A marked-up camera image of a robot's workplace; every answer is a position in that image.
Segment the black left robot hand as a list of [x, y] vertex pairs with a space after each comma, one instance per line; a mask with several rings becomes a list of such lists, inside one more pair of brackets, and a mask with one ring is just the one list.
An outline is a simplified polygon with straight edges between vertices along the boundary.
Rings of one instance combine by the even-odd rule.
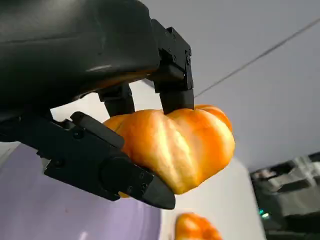
[[191, 54], [138, 0], [3, 0], [0, 140], [36, 149], [48, 177], [172, 210], [173, 191], [122, 152], [121, 136], [79, 111], [56, 121], [51, 109], [95, 92], [111, 116], [130, 114], [129, 83], [142, 79], [153, 81], [165, 113], [193, 109]]

